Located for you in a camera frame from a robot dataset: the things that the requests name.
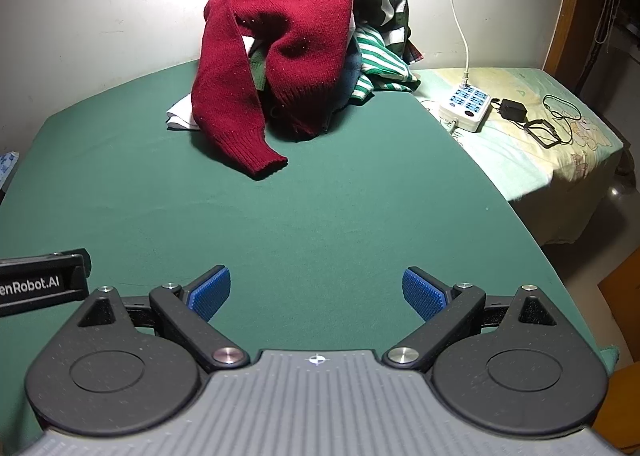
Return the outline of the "blue garment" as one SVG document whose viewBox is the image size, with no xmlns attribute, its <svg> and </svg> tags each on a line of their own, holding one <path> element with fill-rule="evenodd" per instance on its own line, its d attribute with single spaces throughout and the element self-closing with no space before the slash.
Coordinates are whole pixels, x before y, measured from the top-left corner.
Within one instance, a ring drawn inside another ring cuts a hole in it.
<svg viewBox="0 0 640 456">
<path fill-rule="evenodd" d="M 351 38 L 345 55 L 343 69 L 335 84 L 330 104 L 330 115 L 348 105 L 361 72 L 361 52 L 356 38 Z"/>
</svg>

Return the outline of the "blue white patterned cloth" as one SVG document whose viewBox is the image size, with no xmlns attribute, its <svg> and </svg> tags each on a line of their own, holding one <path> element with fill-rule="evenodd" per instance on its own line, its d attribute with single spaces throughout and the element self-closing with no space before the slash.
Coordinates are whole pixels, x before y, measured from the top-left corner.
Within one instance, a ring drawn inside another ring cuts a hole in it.
<svg viewBox="0 0 640 456">
<path fill-rule="evenodd" d="M 0 157 L 0 189 L 3 189 L 11 179 L 18 160 L 20 160 L 20 154 L 16 151 L 3 153 Z"/>
</svg>

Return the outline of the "green white striped garment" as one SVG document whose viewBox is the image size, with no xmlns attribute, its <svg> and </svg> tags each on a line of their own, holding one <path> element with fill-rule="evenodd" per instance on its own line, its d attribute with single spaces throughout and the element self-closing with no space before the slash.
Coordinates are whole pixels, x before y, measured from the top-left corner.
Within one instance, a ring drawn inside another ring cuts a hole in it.
<svg viewBox="0 0 640 456">
<path fill-rule="evenodd" d="M 354 0 L 360 72 L 349 101 L 363 104 L 378 90 L 413 93 L 420 85 L 410 66 L 422 55 L 410 41 L 408 0 Z"/>
</svg>

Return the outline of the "black power adapter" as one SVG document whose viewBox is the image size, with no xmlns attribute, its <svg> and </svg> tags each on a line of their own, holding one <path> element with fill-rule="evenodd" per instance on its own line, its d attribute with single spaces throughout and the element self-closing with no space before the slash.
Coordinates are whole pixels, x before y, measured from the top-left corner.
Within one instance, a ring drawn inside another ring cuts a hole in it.
<svg viewBox="0 0 640 456">
<path fill-rule="evenodd" d="M 502 119 L 518 124 L 527 122 L 527 109 L 521 102 L 506 98 L 492 98 L 490 103 Z"/>
</svg>

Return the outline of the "green table cloth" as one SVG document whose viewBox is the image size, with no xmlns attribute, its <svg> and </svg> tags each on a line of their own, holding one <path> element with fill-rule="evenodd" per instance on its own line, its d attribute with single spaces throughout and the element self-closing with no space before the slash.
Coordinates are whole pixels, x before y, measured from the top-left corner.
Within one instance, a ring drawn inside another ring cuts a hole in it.
<svg viewBox="0 0 640 456">
<path fill-rule="evenodd" d="M 445 283 L 546 291 L 586 324 L 558 275 L 483 171 L 409 94 L 348 108 L 255 182 L 165 110 L 191 86 L 183 64 L 47 119 L 1 205 L 3 257 L 83 247 L 92 286 L 142 294 L 223 264 L 215 325 L 259 349 L 381 351 L 416 328 L 400 290 L 416 265 Z"/>
</svg>

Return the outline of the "white power strip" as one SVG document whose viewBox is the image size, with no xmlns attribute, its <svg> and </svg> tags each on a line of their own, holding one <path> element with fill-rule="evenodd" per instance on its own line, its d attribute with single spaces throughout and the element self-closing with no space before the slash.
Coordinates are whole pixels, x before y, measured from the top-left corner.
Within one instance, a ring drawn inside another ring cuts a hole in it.
<svg viewBox="0 0 640 456">
<path fill-rule="evenodd" d="M 457 128 L 471 133 L 478 132 L 490 110 L 491 97 L 471 85 L 457 85 L 442 98 L 440 116 Z"/>
</svg>

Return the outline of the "pale patterned bed sheet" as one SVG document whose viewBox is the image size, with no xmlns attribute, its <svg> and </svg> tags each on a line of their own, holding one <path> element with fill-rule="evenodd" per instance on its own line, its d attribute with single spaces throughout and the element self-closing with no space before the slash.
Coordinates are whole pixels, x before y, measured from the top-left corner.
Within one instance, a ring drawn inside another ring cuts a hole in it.
<svg viewBox="0 0 640 456">
<path fill-rule="evenodd" d="M 623 143 L 582 101 L 532 68 L 474 68 L 470 82 L 492 98 L 519 101 L 527 119 L 551 124 L 528 134 L 491 108 L 478 132 L 452 136 L 512 205 L 536 242 L 571 243 L 608 191 Z"/>
</svg>

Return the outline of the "dark red knit sweater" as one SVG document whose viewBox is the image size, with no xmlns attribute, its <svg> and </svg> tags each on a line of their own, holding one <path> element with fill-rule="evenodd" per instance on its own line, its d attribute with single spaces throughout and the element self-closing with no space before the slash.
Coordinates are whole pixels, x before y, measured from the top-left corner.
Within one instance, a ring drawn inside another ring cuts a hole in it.
<svg viewBox="0 0 640 456">
<path fill-rule="evenodd" d="M 264 73 L 276 100 L 273 118 L 294 138 L 311 139 L 330 117 L 353 7 L 354 0 L 208 0 L 192 115 L 233 168 L 263 179 L 288 163 L 267 144 L 267 112 L 245 38 L 268 47 Z"/>
</svg>

